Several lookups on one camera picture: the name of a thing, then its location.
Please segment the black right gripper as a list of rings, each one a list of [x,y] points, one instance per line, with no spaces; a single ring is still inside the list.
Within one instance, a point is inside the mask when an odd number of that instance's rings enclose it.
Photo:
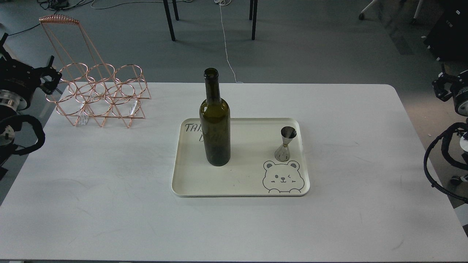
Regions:
[[[433,87],[435,96],[443,102],[448,101],[452,97],[451,92],[446,90],[447,83],[456,84],[457,76],[453,76],[453,75],[449,75],[448,73],[441,72],[438,75],[438,79],[432,81],[432,87]]]

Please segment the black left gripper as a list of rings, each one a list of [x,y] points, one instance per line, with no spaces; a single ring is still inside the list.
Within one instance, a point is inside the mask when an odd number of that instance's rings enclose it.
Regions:
[[[26,96],[40,88],[46,95],[51,95],[62,78],[62,73],[55,70],[53,62],[54,56],[51,55],[45,67],[34,68],[15,59],[2,58],[1,89]]]

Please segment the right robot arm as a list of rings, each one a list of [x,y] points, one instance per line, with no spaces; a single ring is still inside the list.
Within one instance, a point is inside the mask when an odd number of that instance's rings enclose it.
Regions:
[[[432,81],[435,96],[441,101],[453,99],[454,110],[459,115],[468,116],[468,70],[458,76],[448,75],[444,71],[438,79]]]

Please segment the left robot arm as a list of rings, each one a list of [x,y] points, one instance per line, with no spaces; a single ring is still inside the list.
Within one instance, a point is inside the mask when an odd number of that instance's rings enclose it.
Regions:
[[[3,165],[12,155],[27,155],[40,149],[45,143],[45,132],[40,121],[32,115],[19,111],[30,107],[33,95],[40,88],[46,95],[57,89],[62,73],[53,67],[51,56],[45,67],[34,68],[14,59],[4,47],[9,35],[1,38],[0,61],[0,159]],[[31,125],[37,137],[35,144],[23,147],[15,144],[15,133],[22,130],[23,123]]]

